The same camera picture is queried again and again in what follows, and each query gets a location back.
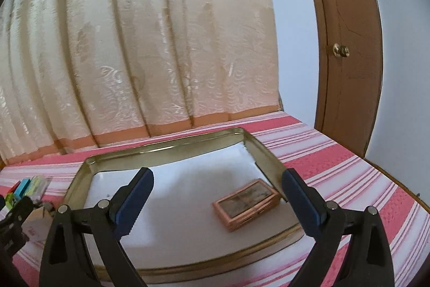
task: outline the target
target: tablecloth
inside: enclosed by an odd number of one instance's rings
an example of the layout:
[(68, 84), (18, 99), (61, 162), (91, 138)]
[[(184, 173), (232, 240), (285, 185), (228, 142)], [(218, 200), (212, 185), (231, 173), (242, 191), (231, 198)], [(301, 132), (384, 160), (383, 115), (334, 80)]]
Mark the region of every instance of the tablecloth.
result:
[[(286, 167), (294, 167), (306, 183), (315, 187), (326, 200), (334, 200), (342, 207), (354, 210), (363, 210), (368, 205), (377, 207), (390, 242), (396, 286), (407, 286), (430, 253), (429, 213), (402, 188), (367, 162), (329, 137), (282, 111), (154, 137), (135, 143), (77, 154), (45, 157), (25, 164), (8, 166), (0, 172), (0, 194), (5, 195), (7, 189), (18, 180), (44, 174), (53, 179), (44, 198), (58, 205), (81, 162), (92, 154), (212, 132), (232, 126), (241, 126), (251, 132)], [(0, 218), (3, 218), (5, 214), (6, 211), (3, 209)], [(322, 286), (333, 284), (348, 242), (349, 236), (343, 237)], [(243, 268), (206, 279), (159, 286), (287, 286), (305, 261), (313, 243), (312, 238), (304, 236), (290, 247)], [(42, 250), (42, 243), (28, 242), (14, 256), (14, 263), (31, 287), (38, 286)]]

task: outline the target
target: white wall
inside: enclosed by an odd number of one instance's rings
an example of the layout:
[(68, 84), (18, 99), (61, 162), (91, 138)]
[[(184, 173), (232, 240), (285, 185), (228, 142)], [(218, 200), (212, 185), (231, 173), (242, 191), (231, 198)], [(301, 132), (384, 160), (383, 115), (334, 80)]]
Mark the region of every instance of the white wall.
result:
[(430, 204), (430, 0), (378, 0), (384, 73), (366, 158)]
[(319, 48), (313, 0), (273, 0), (284, 110), (313, 126), (317, 109)]

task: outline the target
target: curtain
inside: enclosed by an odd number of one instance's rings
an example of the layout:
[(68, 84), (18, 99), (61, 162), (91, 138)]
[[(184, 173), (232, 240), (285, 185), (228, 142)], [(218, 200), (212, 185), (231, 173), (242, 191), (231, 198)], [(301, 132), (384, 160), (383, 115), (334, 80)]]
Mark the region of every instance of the curtain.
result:
[(279, 109), (272, 0), (5, 0), (6, 163)]

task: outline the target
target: brown wooden door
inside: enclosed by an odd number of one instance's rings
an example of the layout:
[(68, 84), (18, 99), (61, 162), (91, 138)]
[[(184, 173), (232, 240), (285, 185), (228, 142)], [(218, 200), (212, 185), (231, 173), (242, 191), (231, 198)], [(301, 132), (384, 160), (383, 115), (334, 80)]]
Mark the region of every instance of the brown wooden door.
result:
[[(320, 40), (316, 128), (363, 157), (379, 103), (382, 32), (376, 0), (315, 0)], [(349, 48), (337, 58), (333, 45)]]

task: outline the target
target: white paper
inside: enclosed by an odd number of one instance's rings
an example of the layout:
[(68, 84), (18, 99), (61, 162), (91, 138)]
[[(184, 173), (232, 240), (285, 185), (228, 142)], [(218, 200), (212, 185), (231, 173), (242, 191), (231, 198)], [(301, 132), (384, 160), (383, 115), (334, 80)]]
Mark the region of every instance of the white paper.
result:
[[(281, 200), (271, 211), (230, 233), (213, 212), (212, 202), (256, 178), (267, 182), (243, 143), (151, 170), (154, 189), (130, 235), (121, 239), (135, 268), (186, 265), (225, 256), (276, 235), (294, 220)], [(111, 198), (137, 171), (96, 174), (85, 207)], [(94, 264), (103, 265), (91, 235), (87, 244)]]

